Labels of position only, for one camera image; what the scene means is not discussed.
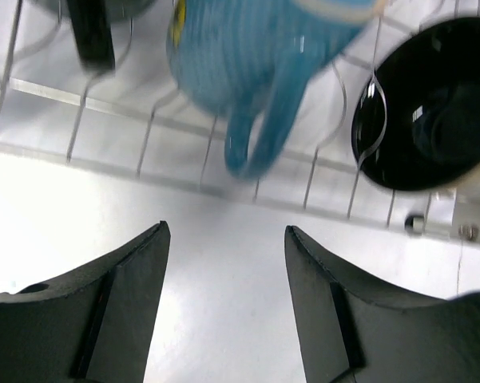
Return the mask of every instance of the black handle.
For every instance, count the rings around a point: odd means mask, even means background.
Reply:
[[[115,69],[112,32],[105,0],[67,0],[78,55],[85,69]]]

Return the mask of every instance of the dish rack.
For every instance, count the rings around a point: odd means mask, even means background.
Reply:
[[[165,31],[173,7],[173,0],[159,0],[138,20],[114,25],[116,73],[92,77],[82,72],[70,27],[60,15],[26,0],[0,2],[0,152],[480,245],[480,185],[433,194],[383,191],[359,174],[349,138],[353,111],[373,68],[426,25],[480,15],[480,0],[390,2],[310,83],[280,160],[254,184],[235,181],[225,171],[225,122],[193,108],[170,79]]]

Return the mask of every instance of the black plastic part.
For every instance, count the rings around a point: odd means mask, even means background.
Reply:
[[[105,0],[67,0],[67,6],[83,67],[98,72],[115,70]]]
[[[169,244],[162,222],[76,270],[0,294],[0,383],[142,383]]]
[[[286,230],[307,383],[480,383],[480,293],[451,301],[385,282]]]

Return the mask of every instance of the wire rack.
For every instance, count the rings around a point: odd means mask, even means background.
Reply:
[[[27,22],[22,28],[22,18],[28,18],[24,15],[25,7],[34,6],[23,0],[14,1],[13,6],[11,4],[14,13],[9,14],[14,16],[3,24],[7,28],[10,26],[10,32],[6,50],[2,47],[3,61],[0,65],[0,152],[400,233],[409,231],[408,224],[405,228],[409,217],[418,217],[419,234],[437,235],[442,239],[466,238],[464,227],[458,236],[451,234],[454,191],[410,196],[380,191],[359,174],[351,156],[349,139],[345,140],[345,137],[349,137],[351,114],[360,91],[384,57],[401,41],[436,20],[454,18],[464,12],[480,15],[480,0],[390,2],[387,12],[373,21],[360,41],[354,42],[318,76],[318,80],[310,84],[296,124],[305,125],[302,121],[323,107],[323,99],[327,100],[323,113],[334,115],[335,120],[327,120],[317,127],[314,123],[314,132],[319,131],[319,135],[308,140],[310,143],[299,146],[290,142],[272,173],[253,185],[238,184],[225,175],[223,158],[220,157],[225,123],[196,111],[170,80],[157,82],[156,88],[141,90],[131,99],[107,97],[122,86],[124,79],[121,79],[120,73],[125,70],[123,66],[136,62],[139,56],[139,50],[132,49],[137,39],[133,28],[137,26],[137,20],[117,27],[120,43],[116,46],[119,58],[115,77],[101,73],[86,77],[79,68],[80,73],[74,76],[59,68],[60,61],[57,65],[44,64],[44,73],[38,70],[32,75],[27,67],[33,68],[36,62],[46,61],[46,51],[62,47],[62,35],[70,40],[67,22],[62,20],[60,11],[58,18],[57,15],[43,14],[42,17],[49,19],[51,25],[42,31],[42,35],[19,38],[34,29],[32,23],[27,25]],[[173,0],[170,3],[169,0],[160,0],[153,8],[157,13],[165,12],[160,20],[168,20],[172,6]],[[405,6],[426,8],[426,12],[411,19],[405,15]],[[398,12],[403,16],[393,16]],[[384,36],[394,37],[395,34],[398,37],[393,38],[390,44],[381,43]],[[21,47],[18,47],[18,41],[21,41]],[[162,56],[160,60],[165,59],[164,43],[165,38],[160,38],[154,52],[157,57]],[[355,44],[364,54],[358,54]],[[64,56],[65,50],[57,56],[71,61],[75,68],[77,58],[73,51],[74,47],[70,58]],[[49,76],[48,72],[58,73],[58,80],[44,81],[44,76]],[[362,76],[355,77],[352,73],[362,73]],[[354,90],[350,89],[349,83],[354,84]],[[21,97],[29,97],[29,101],[22,106],[15,105],[13,100]],[[32,105],[37,102],[47,103],[46,111],[33,118],[29,113],[36,108]],[[64,109],[65,112],[53,117],[51,110],[55,109]],[[20,120],[29,121],[29,127],[25,128],[25,123],[18,122]],[[47,128],[51,129],[48,138],[46,134],[39,135],[36,130],[38,125],[48,125]],[[64,125],[63,133],[58,125]],[[162,133],[177,138],[168,142]],[[32,136],[37,137],[35,142],[30,139]],[[189,152],[198,152],[198,156],[182,160]]]

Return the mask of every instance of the metal screw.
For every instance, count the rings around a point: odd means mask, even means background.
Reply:
[[[459,227],[458,234],[461,239],[469,242],[475,242],[475,240],[479,237],[479,227],[474,224],[465,224]]]

